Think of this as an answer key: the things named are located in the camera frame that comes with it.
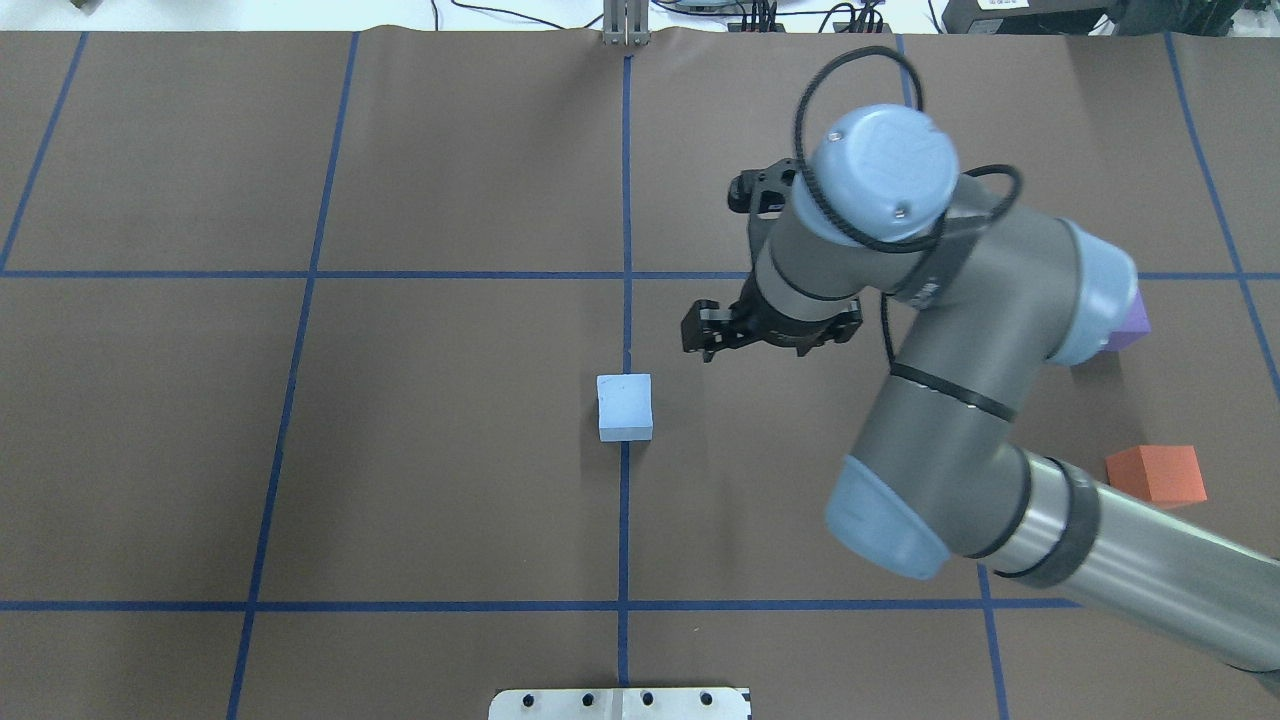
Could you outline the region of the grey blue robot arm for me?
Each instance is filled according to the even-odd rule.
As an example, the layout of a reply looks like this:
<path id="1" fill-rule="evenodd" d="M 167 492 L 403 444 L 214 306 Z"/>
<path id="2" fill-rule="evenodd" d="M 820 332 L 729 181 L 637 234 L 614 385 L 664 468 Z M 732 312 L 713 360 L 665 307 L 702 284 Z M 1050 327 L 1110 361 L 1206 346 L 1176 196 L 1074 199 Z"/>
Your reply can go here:
<path id="1" fill-rule="evenodd" d="M 1121 249 L 998 199 L 928 115 L 888 104 L 741 174 L 730 206 L 751 273 L 728 307 L 690 307 L 685 351 L 846 342 L 863 290 L 916 314 L 826 509 L 842 544 L 916 579 L 974 559 L 1277 680 L 1276 559 L 1009 439 L 1038 370 L 1093 357 L 1137 299 Z"/>

